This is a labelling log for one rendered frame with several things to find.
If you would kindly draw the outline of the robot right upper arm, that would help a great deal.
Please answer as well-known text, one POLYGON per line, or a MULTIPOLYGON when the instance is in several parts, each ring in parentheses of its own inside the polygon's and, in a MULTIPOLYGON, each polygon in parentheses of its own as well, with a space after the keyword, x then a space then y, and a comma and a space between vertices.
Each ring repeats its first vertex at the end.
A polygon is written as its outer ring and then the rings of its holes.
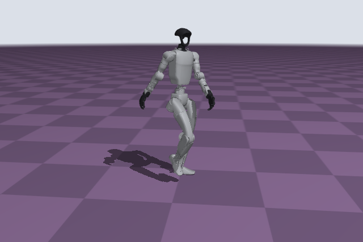
POLYGON ((174 60, 175 56, 176 56, 176 53, 174 51, 164 52, 164 54, 162 56, 162 60, 158 66, 158 70, 157 70, 158 75, 156 77, 157 80, 163 79, 163 77, 164 77, 163 72, 165 71, 168 64, 174 60))

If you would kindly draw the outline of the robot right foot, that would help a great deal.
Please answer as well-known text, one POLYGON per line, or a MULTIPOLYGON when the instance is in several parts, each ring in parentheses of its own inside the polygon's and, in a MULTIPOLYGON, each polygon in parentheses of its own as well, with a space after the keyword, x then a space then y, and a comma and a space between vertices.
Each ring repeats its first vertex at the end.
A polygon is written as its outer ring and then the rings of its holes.
MULTIPOLYGON (((182 170, 182 168, 181 168, 181 166, 180 166, 180 162, 176 162, 175 163, 175 161, 174 161, 174 157, 175 157, 175 154, 171 154, 170 156, 169 156, 169 160, 170 160, 170 162, 172 163, 172 167, 173 167, 173 169, 174 169, 174 171, 175 171, 175 173, 178 175, 178 176, 181 176, 182 174, 183 174, 183 170, 182 170)), ((177 159, 176 159, 177 160, 177 159)))

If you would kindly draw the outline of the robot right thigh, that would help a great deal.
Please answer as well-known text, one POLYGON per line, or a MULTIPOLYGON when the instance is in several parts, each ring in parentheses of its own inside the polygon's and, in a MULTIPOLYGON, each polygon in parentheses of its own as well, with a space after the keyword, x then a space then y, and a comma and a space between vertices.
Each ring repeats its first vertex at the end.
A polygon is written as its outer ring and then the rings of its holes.
POLYGON ((167 103, 166 108, 169 112, 174 113, 174 118, 181 127, 183 133, 189 138, 188 144, 194 142, 195 136, 192 132, 191 123, 189 121, 187 111, 177 98, 172 98, 167 103))

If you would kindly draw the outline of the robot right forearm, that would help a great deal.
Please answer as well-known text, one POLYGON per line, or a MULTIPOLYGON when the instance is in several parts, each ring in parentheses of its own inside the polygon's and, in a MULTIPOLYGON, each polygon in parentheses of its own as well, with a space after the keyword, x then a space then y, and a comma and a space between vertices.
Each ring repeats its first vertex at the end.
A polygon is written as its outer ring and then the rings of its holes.
POLYGON ((146 94, 147 92, 150 92, 150 94, 151 94, 151 92, 152 92, 152 91, 153 91, 153 89, 155 88, 156 84, 158 84, 158 82, 159 82, 159 81, 156 79, 157 75, 158 75, 158 72, 156 72, 156 73, 152 76, 150 83, 147 85, 146 89, 144 89, 144 93, 145 93, 145 94, 146 94))

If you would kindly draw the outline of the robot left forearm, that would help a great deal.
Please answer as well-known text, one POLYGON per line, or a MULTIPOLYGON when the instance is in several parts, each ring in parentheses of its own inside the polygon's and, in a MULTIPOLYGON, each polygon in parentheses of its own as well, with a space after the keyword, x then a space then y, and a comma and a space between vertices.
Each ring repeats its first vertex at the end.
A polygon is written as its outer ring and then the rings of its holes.
POLYGON ((206 83, 205 77, 204 77, 204 78, 202 78, 202 79, 200 79, 200 80, 198 81, 198 84, 200 85, 200 87, 201 87, 201 89, 202 89, 203 93, 205 94, 205 96, 207 96, 207 94, 208 94, 208 90, 210 90, 210 89, 209 89, 209 87, 208 87, 208 85, 207 85, 207 83, 206 83))

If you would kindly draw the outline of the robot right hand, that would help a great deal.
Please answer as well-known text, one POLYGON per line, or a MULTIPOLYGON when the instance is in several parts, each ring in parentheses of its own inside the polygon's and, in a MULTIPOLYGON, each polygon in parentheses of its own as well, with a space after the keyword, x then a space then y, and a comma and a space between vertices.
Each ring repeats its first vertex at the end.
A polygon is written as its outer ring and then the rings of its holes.
POLYGON ((145 100, 146 100, 147 97, 149 97, 149 95, 150 95, 150 92, 147 92, 146 94, 143 92, 143 95, 141 96, 141 98, 139 100, 141 109, 145 108, 145 100))

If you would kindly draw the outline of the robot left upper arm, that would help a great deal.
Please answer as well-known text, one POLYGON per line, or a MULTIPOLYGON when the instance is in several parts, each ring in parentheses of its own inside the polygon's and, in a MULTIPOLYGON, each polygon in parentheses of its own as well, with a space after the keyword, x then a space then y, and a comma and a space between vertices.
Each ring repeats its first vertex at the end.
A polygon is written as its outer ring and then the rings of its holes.
POLYGON ((200 63, 199 63, 199 55, 197 52, 193 53, 193 71, 194 71, 194 77, 197 80, 200 80, 204 78, 204 73, 200 72, 200 63))

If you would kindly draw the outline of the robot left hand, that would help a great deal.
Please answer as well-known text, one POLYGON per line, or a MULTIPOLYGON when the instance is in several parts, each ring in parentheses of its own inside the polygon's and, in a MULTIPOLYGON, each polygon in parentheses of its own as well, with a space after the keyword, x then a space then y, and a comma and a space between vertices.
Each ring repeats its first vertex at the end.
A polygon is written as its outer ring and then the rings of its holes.
POLYGON ((208 111, 209 111, 215 105, 215 101, 214 101, 215 97, 213 97, 211 90, 208 90, 208 94, 207 94, 206 98, 209 100, 209 105, 210 105, 210 108, 208 109, 208 111))

